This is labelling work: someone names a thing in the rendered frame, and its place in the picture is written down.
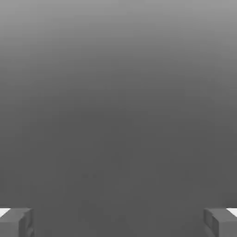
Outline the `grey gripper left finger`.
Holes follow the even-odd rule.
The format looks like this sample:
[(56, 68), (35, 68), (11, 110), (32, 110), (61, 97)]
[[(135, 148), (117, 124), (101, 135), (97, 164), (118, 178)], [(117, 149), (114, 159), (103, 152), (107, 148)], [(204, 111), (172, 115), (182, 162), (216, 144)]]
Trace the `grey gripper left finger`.
[(35, 237), (34, 209), (0, 208), (0, 237)]

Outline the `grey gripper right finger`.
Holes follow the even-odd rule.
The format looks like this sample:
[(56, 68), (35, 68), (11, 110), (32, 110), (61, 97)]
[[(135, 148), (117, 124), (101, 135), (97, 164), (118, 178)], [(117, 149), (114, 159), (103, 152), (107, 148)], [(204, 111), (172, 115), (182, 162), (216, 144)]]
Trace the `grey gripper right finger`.
[(206, 237), (237, 237), (237, 208), (205, 208)]

